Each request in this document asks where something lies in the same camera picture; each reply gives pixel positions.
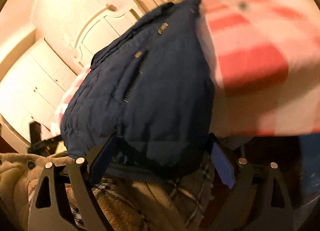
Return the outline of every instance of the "navy blue jacket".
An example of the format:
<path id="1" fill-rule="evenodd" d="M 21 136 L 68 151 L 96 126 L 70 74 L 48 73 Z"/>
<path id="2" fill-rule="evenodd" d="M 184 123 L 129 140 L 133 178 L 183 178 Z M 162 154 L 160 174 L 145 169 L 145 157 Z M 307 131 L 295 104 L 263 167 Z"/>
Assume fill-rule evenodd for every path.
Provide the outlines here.
<path id="1" fill-rule="evenodd" d="M 196 36 L 200 2 L 160 6 L 94 55 L 61 122 L 70 157 L 116 133 L 122 154 L 161 177 L 199 167 L 214 96 Z"/>

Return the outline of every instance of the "zipper pull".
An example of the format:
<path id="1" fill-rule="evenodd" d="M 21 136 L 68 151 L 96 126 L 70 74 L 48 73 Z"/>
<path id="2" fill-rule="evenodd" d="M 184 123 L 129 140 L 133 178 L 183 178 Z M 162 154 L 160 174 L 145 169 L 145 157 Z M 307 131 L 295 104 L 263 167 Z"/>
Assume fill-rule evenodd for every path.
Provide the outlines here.
<path id="1" fill-rule="evenodd" d="M 124 100 L 126 103 L 129 102 L 130 95 L 131 95 L 131 92 L 130 92 L 130 91 L 127 91 L 127 92 L 125 93 L 125 96 L 124 96 L 123 100 Z"/>
<path id="2" fill-rule="evenodd" d="M 162 34 L 162 32 L 168 27 L 169 25 L 165 22 L 161 25 L 161 27 L 158 29 L 158 33 Z"/>
<path id="3" fill-rule="evenodd" d="M 142 51 L 138 51 L 137 53 L 135 53 L 134 57 L 139 58 L 141 55 L 142 55 Z"/>

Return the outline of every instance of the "black clamp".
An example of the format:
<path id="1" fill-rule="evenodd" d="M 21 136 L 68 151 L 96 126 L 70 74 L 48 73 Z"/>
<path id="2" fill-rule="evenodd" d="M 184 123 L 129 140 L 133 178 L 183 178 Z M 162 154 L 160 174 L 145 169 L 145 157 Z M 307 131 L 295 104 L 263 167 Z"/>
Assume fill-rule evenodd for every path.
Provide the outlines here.
<path id="1" fill-rule="evenodd" d="M 114 231 L 103 214 L 91 188 L 100 183 L 116 153 L 116 137 L 111 135 L 104 146 L 93 148 L 67 166 L 46 164 L 31 203 L 28 230 L 84 230 L 78 227 L 68 202 L 65 184 L 72 186 L 74 197 L 88 231 Z"/>
<path id="2" fill-rule="evenodd" d="M 62 141 L 61 135 L 41 140 L 41 124 L 34 121 L 29 124 L 31 146 L 28 153 L 47 157 L 55 153 L 58 143 Z"/>
<path id="3" fill-rule="evenodd" d="M 209 230 L 293 231 L 291 201 L 278 165 L 275 162 L 264 167 L 251 165 L 240 158 L 237 166 L 237 184 Z M 258 186 L 253 206 L 246 224 L 240 227 L 253 184 Z"/>

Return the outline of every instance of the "jacket zipper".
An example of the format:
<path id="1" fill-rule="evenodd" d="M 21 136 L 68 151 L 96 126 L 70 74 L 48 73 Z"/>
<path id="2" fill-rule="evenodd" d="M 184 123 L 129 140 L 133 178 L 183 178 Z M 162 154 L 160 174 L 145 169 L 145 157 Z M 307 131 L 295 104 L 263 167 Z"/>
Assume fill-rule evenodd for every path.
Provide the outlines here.
<path id="1" fill-rule="evenodd" d="M 163 31 L 168 27 L 168 24 L 165 22 L 161 25 L 161 27 L 158 29 L 158 33 L 161 35 L 163 33 Z M 124 98 L 123 100 L 127 103 L 129 102 L 131 93 L 132 93 L 132 89 L 134 88 L 136 82 L 138 81 L 138 79 L 141 77 L 142 75 L 142 68 L 143 68 L 143 64 L 145 63 L 145 61 L 147 60 L 147 54 L 148 54 L 148 50 L 145 49 L 143 52 L 142 51 L 138 51 L 134 57 L 135 58 L 141 58 L 141 62 L 138 66 L 138 68 L 136 69 L 134 75 L 133 75 L 133 79 L 131 80 L 131 82 L 128 85 L 127 90 L 125 91 L 124 94 Z"/>
<path id="2" fill-rule="evenodd" d="M 132 93 L 132 89 L 134 88 L 136 82 L 138 81 L 138 79 L 141 77 L 142 75 L 142 67 L 143 64 L 145 63 L 146 59 L 147 59 L 147 50 L 145 50 L 145 52 L 143 53 L 142 51 L 138 51 L 135 55 L 135 58 L 142 58 L 142 61 L 140 62 L 138 68 L 136 69 L 134 75 L 133 75 L 133 79 L 132 81 L 129 83 L 129 86 L 127 88 L 127 90 L 125 91 L 124 94 L 124 101 L 127 103 L 129 102 L 131 93 Z"/>

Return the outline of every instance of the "beige fabric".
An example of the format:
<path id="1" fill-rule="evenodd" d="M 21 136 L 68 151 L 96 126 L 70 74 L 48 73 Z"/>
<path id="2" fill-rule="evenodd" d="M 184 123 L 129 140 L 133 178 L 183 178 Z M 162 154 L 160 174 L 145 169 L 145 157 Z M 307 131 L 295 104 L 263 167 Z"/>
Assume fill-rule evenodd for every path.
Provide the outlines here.
<path id="1" fill-rule="evenodd" d="M 65 153 L 41 157 L 35 154 L 0 153 L 0 197 L 17 222 L 27 230 L 29 205 L 28 185 L 33 179 L 38 179 L 47 162 L 56 166 L 71 163 L 73 159 Z M 35 168 L 29 169 L 28 162 L 32 161 Z"/>
<path id="2" fill-rule="evenodd" d="M 28 187 L 32 199 L 44 165 L 72 162 L 69 157 L 40 157 L 32 154 L 0 154 L 0 196 L 22 227 L 27 230 Z M 29 170 L 31 160 L 36 167 Z M 164 184 L 104 178 L 92 191 L 115 231 L 197 231 L 211 198 L 214 167 L 205 156 L 195 173 Z M 81 226 L 72 188 L 66 185 L 71 210 Z"/>

